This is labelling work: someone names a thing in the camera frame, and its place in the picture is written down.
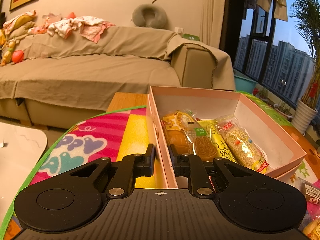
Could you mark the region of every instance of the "sky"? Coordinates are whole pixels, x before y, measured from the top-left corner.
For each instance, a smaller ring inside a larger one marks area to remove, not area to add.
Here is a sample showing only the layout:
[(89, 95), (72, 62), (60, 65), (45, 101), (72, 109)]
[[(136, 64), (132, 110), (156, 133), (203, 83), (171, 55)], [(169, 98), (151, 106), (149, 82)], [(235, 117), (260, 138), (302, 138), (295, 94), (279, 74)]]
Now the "sky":
[[(287, 0), (288, 15), (292, 13), (290, 7), (293, 1), (294, 0)], [(247, 34), (250, 34), (252, 16), (253, 16), (253, 10), (248, 9), (246, 20), (242, 20), (242, 27), (241, 27), (241, 33), (240, 33), (241, 37), (246, 36)], [(267, 35), (270, 31), (270, 23), (271, 23), (271, 11), (269, 14)], [(294, 18), (288, 17), (287, 22), (276, 20), (276, 30), (275, 30), (275, 35), (273, 39), (273, 44), (278, 45), (278, 41), (286, 41), (292, 44), (296, 49), (302, 50), (310, 54), (307, 43), (300, 36), (295, 25), (296, 23)]]

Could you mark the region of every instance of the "ribbed black surface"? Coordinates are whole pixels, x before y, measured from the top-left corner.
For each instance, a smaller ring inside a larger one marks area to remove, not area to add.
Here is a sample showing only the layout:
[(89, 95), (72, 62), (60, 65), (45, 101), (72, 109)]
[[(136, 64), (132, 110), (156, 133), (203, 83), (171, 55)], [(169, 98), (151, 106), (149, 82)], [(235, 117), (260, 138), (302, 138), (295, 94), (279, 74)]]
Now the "ribbed black surface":
[(214, 202), (186, 189), (135, 189), (131, 196), (111, 200), (92, 223), (72, 232), (47, 234), (26, 229), (18, 240), (303, 240), (295, 229), (260, 234), (239, 228), (218, 211)]

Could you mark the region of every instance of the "red balloon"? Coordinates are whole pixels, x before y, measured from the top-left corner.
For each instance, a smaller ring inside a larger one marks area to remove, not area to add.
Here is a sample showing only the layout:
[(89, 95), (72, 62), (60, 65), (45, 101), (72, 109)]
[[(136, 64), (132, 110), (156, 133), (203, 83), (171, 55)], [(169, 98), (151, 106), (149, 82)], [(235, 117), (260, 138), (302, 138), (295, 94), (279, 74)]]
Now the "red balloon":
[(24, 53), (22, 50), (16, 50), (15, 52), (12, 53), (12, 62), (14, 63), (19, 63), (23, 60)]

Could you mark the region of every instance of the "ribbed white pot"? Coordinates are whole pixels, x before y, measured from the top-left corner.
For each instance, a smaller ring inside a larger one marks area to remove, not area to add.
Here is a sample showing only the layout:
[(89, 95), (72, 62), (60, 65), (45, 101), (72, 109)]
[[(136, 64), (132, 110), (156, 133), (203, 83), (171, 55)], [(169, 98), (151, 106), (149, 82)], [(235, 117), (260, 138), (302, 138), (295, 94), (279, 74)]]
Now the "ribbed white pot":
[(300, 133), (304, 134), (317, 113), (317, 110), (311, 109), (298, 99), (296, 113), (294, 114), (291, 123)]

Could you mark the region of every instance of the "yellow mat section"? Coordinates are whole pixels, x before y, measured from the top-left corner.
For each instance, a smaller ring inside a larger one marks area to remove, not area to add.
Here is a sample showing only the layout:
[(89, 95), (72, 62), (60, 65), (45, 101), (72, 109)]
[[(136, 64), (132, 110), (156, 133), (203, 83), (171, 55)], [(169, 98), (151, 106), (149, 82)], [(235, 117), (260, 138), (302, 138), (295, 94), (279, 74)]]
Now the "yellow mat section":
[[(126, 155), (144, 154), (149, 144), (146, 117), (143, 115), (130, 114), (127, 126), (124, 130), (120, 145), (117, 162)], [(136, 188), (156, 188), (154, 176), (140, 177), (136, 179)]]

